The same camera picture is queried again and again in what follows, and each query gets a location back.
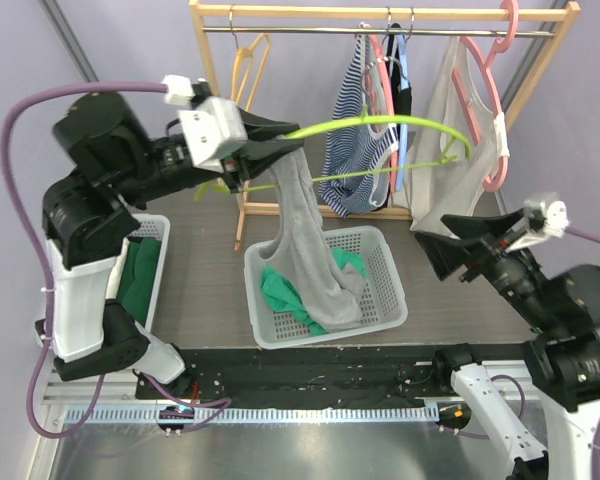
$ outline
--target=green garment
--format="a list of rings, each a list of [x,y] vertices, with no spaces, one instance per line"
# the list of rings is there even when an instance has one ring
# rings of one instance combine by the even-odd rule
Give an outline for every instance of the green garment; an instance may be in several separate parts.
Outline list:
[[[342,270],[350,263],[360,275],[367,278],[364,259],[361,255],[350,253],[342,248],[332,248],[331,253],[338,268]],[[315,322],[302,304],[302,299],[289,280],[278,274],[273,268],[267,267],[262,273],[260,290],[264,295],[267,305],[276,313],[291,312],[300,323],[309,327],[311,335],[324,335],[328,333],[322,326]]]
[[[116,298],[142,326],[147,323],[161,245],[159,240],[149,237],[139,244],[131,242],[120,278]]]

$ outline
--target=laundry basket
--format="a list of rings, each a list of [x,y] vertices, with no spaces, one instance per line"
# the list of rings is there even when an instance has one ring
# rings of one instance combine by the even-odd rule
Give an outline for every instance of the laundry basket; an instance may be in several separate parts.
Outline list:
[[[150,332],[151,327],[153,326],[153,316],[156,312],[156,304],[158,303],[158,292],[160,291],[162,270],[164,270],[164,259],[167,255],[167,244],[169,242],[171,223],[167,217],[162,215],[135,213],[133,216],[140,222],[140,228],[129,234],[130,237],[152,237],[162,242],[160,246],[160,256],[158,257],[158,268],[156,269],[156,276],[153,279],[153,289],[151,290],[147,322],[144,326],[145,330]]]
[[[309,328],[296,321],[291,313],[271,310],[260,291],[266,267],[260,258],[260,250],[269,242],[256,243],[244,254],[244,278],[253,335],[261,347],[276,349],[328,342],[397,327],[407,319],[402,283],[382,232],[375,227],[363,226],[331,230],[325,232],[325,237],[331,248],[339,247],[364,258],[368,282],[360,302],[362,326],[316,336],[311,335]]]

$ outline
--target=striped shirt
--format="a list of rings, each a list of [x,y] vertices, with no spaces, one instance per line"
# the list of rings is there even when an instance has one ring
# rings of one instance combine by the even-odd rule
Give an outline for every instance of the striped shirt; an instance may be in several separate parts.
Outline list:
[[[380,69],[383,63],[370,69],[366,82],[370,101],[365,98],[365,66],[376,56],[369,35],[358,35],[353,59],[349,64],[338,94],[333,119],[358,117],[370,104],[372,112],[386,114],[386,101]],[[383,168],[398,150],[395,124],[342,128],[327,133],[327,149],[323,175],[340,175]],[[389,193],[389,174],[365,175],[323,182],[320,196],[338,215],[369,213],[384,205]]]

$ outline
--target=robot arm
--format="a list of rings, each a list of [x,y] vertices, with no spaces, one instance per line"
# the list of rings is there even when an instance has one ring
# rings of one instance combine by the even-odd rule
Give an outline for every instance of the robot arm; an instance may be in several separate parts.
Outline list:
[[[144,209],[151,200],[216,178],[236,193],[302,146],[278,138],[297,125],[244,112],[212,96],[204,82],[190,90],[191,109],[179,112],[182,134],[150,139],[117,93],[81,97],[54,126],[76,165],[43,199],[56,281],[52,346],[65,381],[133,367],[173,395],[186,392],[193,373],[177,348],[145,331],[118,302],[105,301],[123,240],[140,226],[127,205]]]
[[[555,195],[497,218],[445,215],[457,236],[416,232],[437,276],[460,266],[461,281],[483,275],[532,327],[537,337],[522,345],[524,361],[539,390],[550,455],[528,434],[490,388],[486,370],[468,346],[441,350],[437,376],[462,395],[507,458],[507,480],[585,480],[600,419],[600,267],[579,265],[554,278],[540,270],[529,245],[561,237],[566,208]]]

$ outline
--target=clothing rack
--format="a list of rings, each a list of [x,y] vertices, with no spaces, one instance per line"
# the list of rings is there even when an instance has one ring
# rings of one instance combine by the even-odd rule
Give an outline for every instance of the clothing rack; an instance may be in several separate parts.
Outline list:
[[[298,6],[268,6],[268,5],[207,5],[200,0],[190,0],[189,7],[195,27],[196,39],[200,56],[205,70],[206,80],[215,95],[220,95],[218,79],[209,45],[208,33],[318,33],[318,34],[411,34],[422,36],[477,36],[504,37],[506,31],[493,30],[426,30],[414,29],[414,22],[424,21],[457,21],[457,22],[509,22],[509,12],[506,9],[473,9],[473,8],[393,8],[393,7],[298,7]],[[549,22],[554,24],[550,32],[519,31],[516,38],[544,38],[539,55],[536,57],[529,73],[522,81],[520,88],[506,111],[506,127],[510,130],[522,112],[525,104],[538,85],[540,78],[551,63],[562,42],[568,35],[580,13],[577,2],[569,2],[563,9],[519,9],[520,22]],[[408,29],[359,29],[359,28],[312,28],[312,27],[235,27],[233,21],[238,17],[260,18],[321,18],[338,20],[382,20],[388,16],[394,21],[411,21]],[[223,17],[228,20],[228,27],[207,27],[205,17]],[[236,195],[239,216],[236,231],[235,250],[241,248],[242,235],[248,215],[279,215],[278,204],[249,201],[248,193]],[[326,205],[320,205],[323,217],[338,218],[339,216]],[[404,208],[384,208],[364,214],[349,215],[347,218],[364,218],[370,220],[411,220],[411,212]]]

